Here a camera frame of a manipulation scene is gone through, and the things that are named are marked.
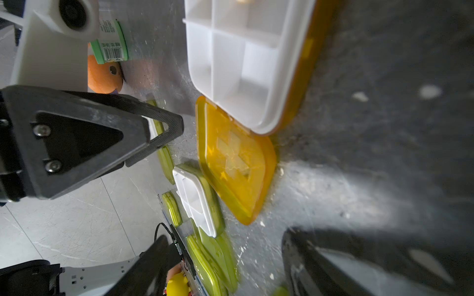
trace yellow rubber duck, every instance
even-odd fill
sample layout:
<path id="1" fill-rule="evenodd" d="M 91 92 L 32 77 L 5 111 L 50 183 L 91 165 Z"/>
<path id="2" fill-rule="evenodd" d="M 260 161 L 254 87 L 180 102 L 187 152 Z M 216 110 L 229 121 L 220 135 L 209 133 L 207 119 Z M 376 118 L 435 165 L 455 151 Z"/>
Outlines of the yellow rubber duck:
<path id="1" fill-rule="evenodd" d="M 168 296 L 188 296 L 189 292 L 191 292 L 191 288 L 188 286 L 188 279 L 182 271 L 175 274 L 166 286 Z"/>

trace white floor tile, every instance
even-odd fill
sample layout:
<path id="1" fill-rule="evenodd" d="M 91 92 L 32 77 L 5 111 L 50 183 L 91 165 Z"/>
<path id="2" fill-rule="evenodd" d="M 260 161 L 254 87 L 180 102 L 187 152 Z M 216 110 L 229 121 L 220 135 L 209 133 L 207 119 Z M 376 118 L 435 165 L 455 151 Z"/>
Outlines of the white floor tile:
<path id="1" fill-rule="evenodd" d="M 156 226 L 164 222 L 157 194 L 173 187 L 164 176 L 156 176 L 155 170 L 152 173 L 151 166 L 159 165 L 157 157 L 150 155 L 129 168 L 102 177 L 137 255 L 153 243 Z M 160 229 L 159 234 L 163 233 L 164 229 Z"/>
<path id="2" fill-rule="evenodd" d="M 6 206 L 0 207 L 0 269 L 41 259 Z"/>
<path id="3" fill-rule="evenodd" d="M 83 267 L 134 257 L 101 179 L 55 200 L 24 198 L 8 207 L 52 264 Z"/>

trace translucent yellow lid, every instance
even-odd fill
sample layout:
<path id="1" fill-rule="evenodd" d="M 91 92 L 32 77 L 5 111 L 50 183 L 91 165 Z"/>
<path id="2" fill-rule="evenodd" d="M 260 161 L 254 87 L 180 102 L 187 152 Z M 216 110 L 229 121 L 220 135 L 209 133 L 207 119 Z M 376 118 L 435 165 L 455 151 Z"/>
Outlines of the translucent yellow lid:
<path id="1" fill-rule="evenodd" d="M 242 128 L 205 97 L 196 102 L 196 126 L 202 172 L 237 220 L 251 224 L 275 171 L 272 142 Z"/>

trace white debris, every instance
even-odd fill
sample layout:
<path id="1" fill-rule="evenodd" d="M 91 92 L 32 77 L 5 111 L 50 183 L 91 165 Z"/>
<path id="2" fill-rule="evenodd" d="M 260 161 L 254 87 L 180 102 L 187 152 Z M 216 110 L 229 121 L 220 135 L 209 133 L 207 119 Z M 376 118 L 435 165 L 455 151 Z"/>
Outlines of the white debris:
<path id="1" fill-rule="evenodd" d="M 436 85 L 426 84 L 420 87 L 418 94 L 422 100 L 430 100 L 441 96 L 443 90 Z"/>
<path id="2" fill-rule="evenodd" d="M 353 93 L 352 98 L 362 103 L 366 103 L 369 101 L 369 97 L 363 91 Z"/>

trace screw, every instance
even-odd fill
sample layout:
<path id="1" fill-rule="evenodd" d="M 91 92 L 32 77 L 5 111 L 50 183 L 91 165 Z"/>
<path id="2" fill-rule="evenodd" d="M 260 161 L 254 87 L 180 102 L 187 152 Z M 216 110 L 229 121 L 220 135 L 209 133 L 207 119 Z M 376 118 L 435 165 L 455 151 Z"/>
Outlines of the screw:
<path id="1" fill-rule="evenodd" d="M 50 172 L 50 173 L 56 173 L 59 171 L 62 167 L 62 164 L 60 161 L 50 161 L 46 164 L 45 169 Z"/>
<path id="2" fill-rule="evenodd" d="M 33 127 L 33 133 L 38 137 L 47 137 L 51 134 L 51 128 L 46 125 L 37 125 Z"/>

